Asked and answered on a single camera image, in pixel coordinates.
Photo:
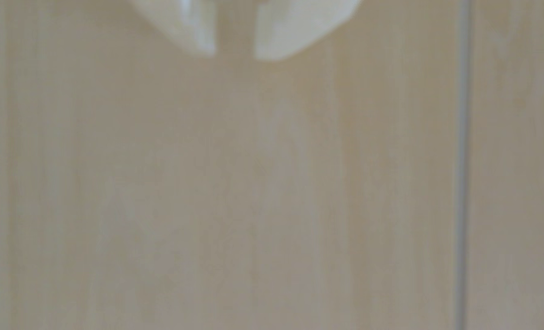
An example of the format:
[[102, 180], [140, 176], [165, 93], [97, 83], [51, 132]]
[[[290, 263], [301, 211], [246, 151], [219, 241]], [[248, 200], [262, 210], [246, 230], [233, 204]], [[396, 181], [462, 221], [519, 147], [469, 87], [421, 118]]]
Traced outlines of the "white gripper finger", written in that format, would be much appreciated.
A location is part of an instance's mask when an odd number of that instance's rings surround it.
[[176, 46], [197, 57], [217, 53], [217, 4], [214, 1], [130, 1]]
[[362, 1], [264, 1], [255, 20], [254, 58], [287, 59], [347, 23]]

